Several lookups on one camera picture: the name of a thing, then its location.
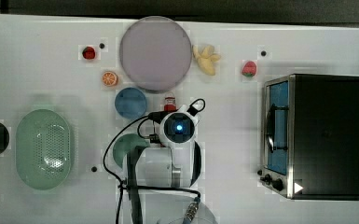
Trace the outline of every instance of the green basket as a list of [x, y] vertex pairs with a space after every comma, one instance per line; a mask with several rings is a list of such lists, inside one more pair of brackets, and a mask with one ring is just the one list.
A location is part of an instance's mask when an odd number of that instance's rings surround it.
[[70, 128], [57, 113], [38, 109], [17, 127], [16, 167], [22, 181], [33, 189], [53, 189], [71, 170]]

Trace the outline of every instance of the small red object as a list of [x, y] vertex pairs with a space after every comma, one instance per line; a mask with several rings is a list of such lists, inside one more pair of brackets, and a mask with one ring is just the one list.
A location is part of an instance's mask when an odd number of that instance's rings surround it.
[[247, 62], [242, 69], [242, 74], [246, 77], [254, 77], [256, 72], [257, 66], [252, 61]]
[[164, 111], [175, 111], [176, 110], [176, 102], [175, 102], [175, 95], [172, 92], [167, 93], [165, 95], [165, 105]]
[[95, 58], [95, 49], [93, 47], [86, 47], [83, 49], [83, 58], [92, 60]]

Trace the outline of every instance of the toaster oven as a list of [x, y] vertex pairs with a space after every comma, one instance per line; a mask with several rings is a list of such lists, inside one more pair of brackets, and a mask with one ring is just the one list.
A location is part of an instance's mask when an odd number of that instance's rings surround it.
[[359, 77], [269, 81], [262, 118], [265, 187], [294, 200], [359, 200]]

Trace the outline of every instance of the blue bowl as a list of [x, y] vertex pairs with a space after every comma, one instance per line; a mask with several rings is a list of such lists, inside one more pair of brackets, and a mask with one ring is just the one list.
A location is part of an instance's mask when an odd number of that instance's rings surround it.
[[138, 119], [147, 110], [147, 100], [143, 92], [136, 88], [128, 87], [117, 94], [115, 107], [123, 118]]

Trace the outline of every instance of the oven window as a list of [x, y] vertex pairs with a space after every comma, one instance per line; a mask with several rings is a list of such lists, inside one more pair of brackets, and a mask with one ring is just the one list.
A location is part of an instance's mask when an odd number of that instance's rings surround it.
[[[288, 82], [269, 86], [269, 108], [272, 106], [289, 106]], [[273, 136], [273, 150], [268, 150], [267, 167], [277, 173], [286, 175], [287, 167], [287, 110], [277, 109], [275, 113], [275, 132]]]

